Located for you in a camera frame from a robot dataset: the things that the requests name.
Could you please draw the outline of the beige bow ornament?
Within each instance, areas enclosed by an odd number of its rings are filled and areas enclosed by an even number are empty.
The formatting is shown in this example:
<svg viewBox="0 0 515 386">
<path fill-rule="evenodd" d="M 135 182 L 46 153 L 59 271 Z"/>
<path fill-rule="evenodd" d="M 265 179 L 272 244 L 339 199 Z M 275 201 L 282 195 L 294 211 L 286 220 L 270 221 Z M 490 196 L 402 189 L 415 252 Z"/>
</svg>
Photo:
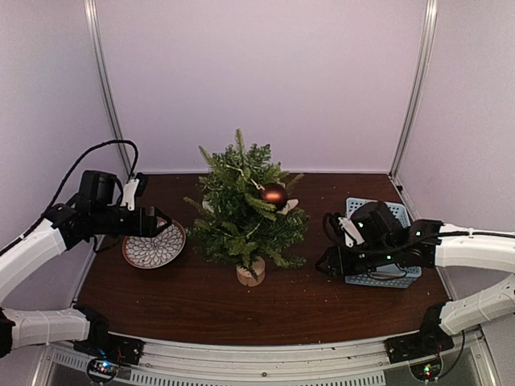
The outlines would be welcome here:
<svg viewBox="0 0 515 386">
<path fill-rule="evenodd" d="M 298 199 L 288 199 L 286 201 L 286 204 L 284 205 L 284 207 L 277 211 L 278 214 L 281 214 L 281 215 L 287 215 L 290 211 L 294 210 L 299 204 L 299 200 Z"/>
</svg>

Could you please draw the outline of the red bauble ornament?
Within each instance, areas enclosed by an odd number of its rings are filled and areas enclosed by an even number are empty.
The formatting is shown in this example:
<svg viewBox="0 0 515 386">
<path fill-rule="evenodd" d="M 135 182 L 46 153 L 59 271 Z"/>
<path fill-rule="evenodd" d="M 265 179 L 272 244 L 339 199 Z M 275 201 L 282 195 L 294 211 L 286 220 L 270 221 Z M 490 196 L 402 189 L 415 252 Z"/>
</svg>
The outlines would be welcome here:
<svg viewBox="0 0 515 386">
<path fill-rule="evenodd" d="M 254 187 L 257 190 L 256 198 L 274 205 L 277 209 L 282 208 L 286 205 L 288 200 L 288 194 L 286 192 L 286 185 L 280 182 L 272 182 L 261 184 L 257 181 L 252 181 Z"/>
</svg>

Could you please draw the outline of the small green christmas tree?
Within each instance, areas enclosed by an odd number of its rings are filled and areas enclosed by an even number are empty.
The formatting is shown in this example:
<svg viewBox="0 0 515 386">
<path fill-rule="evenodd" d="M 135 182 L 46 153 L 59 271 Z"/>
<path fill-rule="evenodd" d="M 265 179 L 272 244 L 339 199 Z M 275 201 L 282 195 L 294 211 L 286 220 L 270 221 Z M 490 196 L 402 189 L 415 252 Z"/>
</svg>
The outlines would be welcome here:
<svg viewBox="0 0 515 386">
<path fill-rule="evenodd" d="M 286 185 L 288 199 L 303 174 L 291 175 L 280 163 L 271 160 L 270 145 L 246 146 L 241 130 L 233 143 L 220 153 L 200 153 L 208 173 L 198 179 L 201 199 L 185 197 L 197 210 L 197 217 L 187 229 L 195 253 L 211 263 L 243 269 L 257 278 L 259 259 L 270 259 L 282 269 L 297 269 L 305 258 L 291 252 L 304 239 L 308 214 L 299 205 L 287 215 L 278 214 L 274 205 L 256 198 L 252 181 Z"/>
</svg>

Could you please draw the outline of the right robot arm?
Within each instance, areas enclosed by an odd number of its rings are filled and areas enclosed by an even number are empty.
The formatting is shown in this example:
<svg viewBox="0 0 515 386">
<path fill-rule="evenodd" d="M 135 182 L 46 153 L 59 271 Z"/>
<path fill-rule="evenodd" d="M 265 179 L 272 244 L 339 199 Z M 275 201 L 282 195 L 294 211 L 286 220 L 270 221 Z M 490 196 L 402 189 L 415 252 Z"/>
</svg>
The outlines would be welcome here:
<svg viewBox="0 0 515 386">
<path fill-rule="evenodd" d="M 411 338 L 413 349 L 429 355 L 454 335 L 514 311 L 514 234 L 461 228 L 441 220 L 415 220 L 402 226 L 388 205 L 369 201 L 345 219 L 327 212 L 322 227 L 332 241 L 317 260 L 317 271 L 329 277 L 373 273 L 396 264 L 402 268 L 467 266 L 504 271 L 503 281 L 458 301 L 426 310 Z"/>
</svg>

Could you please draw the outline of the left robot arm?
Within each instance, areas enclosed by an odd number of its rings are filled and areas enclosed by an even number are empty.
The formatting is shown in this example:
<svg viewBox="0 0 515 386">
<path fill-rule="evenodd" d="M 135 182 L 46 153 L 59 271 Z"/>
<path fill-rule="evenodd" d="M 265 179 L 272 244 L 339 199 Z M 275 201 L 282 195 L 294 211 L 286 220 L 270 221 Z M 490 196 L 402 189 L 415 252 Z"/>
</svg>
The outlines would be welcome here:
<svg viewBox="0 0 515 386">
<path fill-rule="evenodd" d="M 95 236 L 154 238 L 172 224 L 156 207 L 139 207 L 147 178 L 138 174 L 122 188 L 119 203 L 113 202 L 116 175 L 87 170 L 79 191 L 67 202 L 51 205 L 25 236 L 1 251 L 1 297 L 6 298 L 22 281 L 53 258 Z M 1 309 L 1 355 L 25 346 L 73 341 L 93 355 L 107 357 L 116 351 L 107 319 L 87 306 L 64 310 L 20 311 Z"/>
</svg>

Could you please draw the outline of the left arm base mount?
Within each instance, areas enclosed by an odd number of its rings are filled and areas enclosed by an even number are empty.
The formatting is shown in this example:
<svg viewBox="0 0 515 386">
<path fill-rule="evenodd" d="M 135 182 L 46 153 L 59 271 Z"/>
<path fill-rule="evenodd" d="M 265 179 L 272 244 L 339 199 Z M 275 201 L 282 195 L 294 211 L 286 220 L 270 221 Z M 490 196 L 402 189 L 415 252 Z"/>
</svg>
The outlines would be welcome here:
<svg viewBox="0 0 515 386">
<path fill-rule="evenodd" d="M 87 337 L 73 342 L 76 351 L 117 364 L 139 364 L 144 348 L 141 339 L 110 333 L 108 319 L 88 306 L 76 306 L 75 310 L 81 312 L 89 322 Z"/>
</svg>

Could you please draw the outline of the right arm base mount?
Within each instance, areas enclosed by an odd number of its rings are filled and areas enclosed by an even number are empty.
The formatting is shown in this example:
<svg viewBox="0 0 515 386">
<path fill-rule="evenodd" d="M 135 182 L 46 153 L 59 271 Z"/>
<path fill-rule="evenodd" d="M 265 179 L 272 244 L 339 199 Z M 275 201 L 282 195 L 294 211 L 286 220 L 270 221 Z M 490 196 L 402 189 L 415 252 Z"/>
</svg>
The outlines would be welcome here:
<svg viewBox="0 0 515 386">
<path fill-rule="evenodd" d="M 454 340 L 442 330 L 439 322 L 438 316 L 426 314 L 417 332 L 387 339 L 385 349 L 389 363 L 412 361 L 452 349 Z"/>
</svg>

